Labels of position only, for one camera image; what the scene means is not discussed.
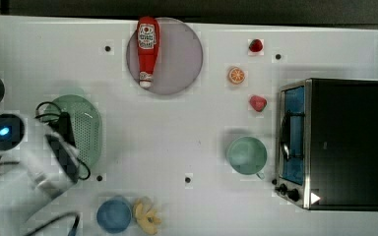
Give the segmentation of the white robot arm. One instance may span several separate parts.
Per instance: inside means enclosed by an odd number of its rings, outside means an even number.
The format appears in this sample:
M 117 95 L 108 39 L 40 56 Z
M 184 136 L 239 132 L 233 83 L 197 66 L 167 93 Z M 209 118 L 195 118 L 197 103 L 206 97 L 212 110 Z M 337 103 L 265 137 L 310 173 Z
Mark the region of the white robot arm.
M 22 114 L 0 114 L 0 236 L 32 236 L 21 226 L 79 180 L 79 150 L 51 127 Z

